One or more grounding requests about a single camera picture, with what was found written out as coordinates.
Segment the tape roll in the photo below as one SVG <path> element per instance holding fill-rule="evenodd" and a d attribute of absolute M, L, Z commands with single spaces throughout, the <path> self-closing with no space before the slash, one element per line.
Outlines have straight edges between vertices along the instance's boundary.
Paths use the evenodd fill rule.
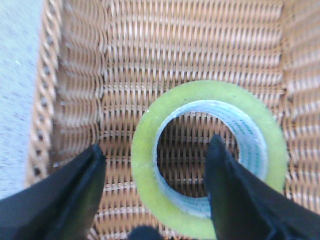
<path fill-rule="evenodd" d="M 142 202 L 160 222 L 180 234 L 215 239 L 206 197 L 184 196 L 166 183 L 157 167 L 157 145 L 165 126 L 189 112 L 223 121 L 236 138 L 239 162 L 281 192 L 287 171 L 287 145 L 271 112 L 236 85 L 201 80 L 164 93 L 143 114 L 131 146 L 131 169 Z"/>

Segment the wicker weave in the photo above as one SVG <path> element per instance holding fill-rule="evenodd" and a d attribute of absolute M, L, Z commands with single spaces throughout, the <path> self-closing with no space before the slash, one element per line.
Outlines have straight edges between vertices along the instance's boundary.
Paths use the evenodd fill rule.
<path fill-rule="evenodd" d="M 320 214 L 319 16 L 319 0 L 45 0 L 27 184 L 99 143 L 107 177 L 88 238 L 123 239 L 140 224 L 183 238 L 141 203 L 131 141 L 165 91 L 219 80 L 272 111 L 290 154 L 284 194 Z M 235 138 L 210 115 L 189 113 L 165 128 L 158 166 L 177 191 L 205 195 L 213 132 L 237 157 Z"/>

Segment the tape core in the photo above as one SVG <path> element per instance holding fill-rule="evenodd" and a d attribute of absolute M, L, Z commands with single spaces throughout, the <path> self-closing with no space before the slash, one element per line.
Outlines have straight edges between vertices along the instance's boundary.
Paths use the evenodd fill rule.
<path fill-rule="evenodd" d="M 152 147 L 152 164 L 159 189 L 183 212 L 199 218 L 210 218 L 207 197 L 189 197 L 172 189 L 161 176 L 157 166 L 157 146 L 161 133 L 174 118 L 191 112 L 210 114 L 220 119 L 235 136 L 239 148 L 239 162 L 264 181 L 268 172 L 267 143 L 254 121 L 239 108 L 218 100 L 189 102 L 174 110 L 160 125 Z"/>

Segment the black object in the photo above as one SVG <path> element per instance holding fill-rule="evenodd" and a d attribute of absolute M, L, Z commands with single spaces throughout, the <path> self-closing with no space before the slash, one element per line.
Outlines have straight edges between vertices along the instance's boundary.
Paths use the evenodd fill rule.
<path fill-rule="evenodd" d="M 0 240 L 83 240 L 98 209 L 106 174 L 98 145 L 48 178 L 0 201 Z"/>
<path fill-rule="evenodd" d="M 128 240 L 163 240 L 163 237 L 151 226 L 138 226 L 129 234 Z"/>
<path fill-rule="evenodd" d="M 320 216 L 251 174 L 218 135 L 208 146 L 204 184 L 218 240 L 320 240 Z"/>

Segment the concrete floor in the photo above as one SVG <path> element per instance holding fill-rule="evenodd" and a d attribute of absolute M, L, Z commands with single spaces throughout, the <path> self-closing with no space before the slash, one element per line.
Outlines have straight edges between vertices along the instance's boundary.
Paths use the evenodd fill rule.
<path fill-rule="evenodd" d="M 0 199 L 23 188 L 42 1 L 0 0 Z"/>

